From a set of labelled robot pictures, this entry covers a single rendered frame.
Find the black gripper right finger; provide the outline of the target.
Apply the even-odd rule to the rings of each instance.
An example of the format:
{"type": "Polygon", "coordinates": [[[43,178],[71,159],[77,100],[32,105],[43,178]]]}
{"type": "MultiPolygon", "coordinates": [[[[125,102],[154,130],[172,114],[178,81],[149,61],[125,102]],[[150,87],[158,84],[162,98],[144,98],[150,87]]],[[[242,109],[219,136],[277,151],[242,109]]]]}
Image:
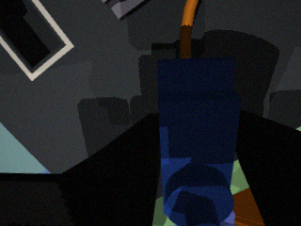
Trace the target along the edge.
{"type": "Polygon", "coordinates": [[[301,131],[241,109],[236,152],[264,226],[301,226],[301,131]]]}

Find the blue micro servo with orange cable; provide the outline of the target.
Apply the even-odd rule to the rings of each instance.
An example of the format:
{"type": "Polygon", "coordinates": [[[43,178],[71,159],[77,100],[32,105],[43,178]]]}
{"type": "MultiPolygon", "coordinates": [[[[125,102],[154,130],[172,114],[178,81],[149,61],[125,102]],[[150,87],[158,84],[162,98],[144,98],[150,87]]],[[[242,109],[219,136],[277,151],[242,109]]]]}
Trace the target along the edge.
{"type": "Polygon", "coordinates": [[[191,57],[198,0],[185,0],[178,59],[157,60],[163,215],[178,226],[221,226],[230,193],[241,98],[232,57],[191,57]]]}

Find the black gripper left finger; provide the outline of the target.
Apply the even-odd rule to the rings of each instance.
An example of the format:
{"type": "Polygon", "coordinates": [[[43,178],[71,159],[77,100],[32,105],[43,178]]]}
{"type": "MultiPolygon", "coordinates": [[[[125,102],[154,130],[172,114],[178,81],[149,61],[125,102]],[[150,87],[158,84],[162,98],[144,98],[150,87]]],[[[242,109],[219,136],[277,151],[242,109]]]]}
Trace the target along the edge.
{"type": "Polygon", "coordinates": [[[0,172],[0,226],[151,226],[158,113],[64,173],[0,172]]]}

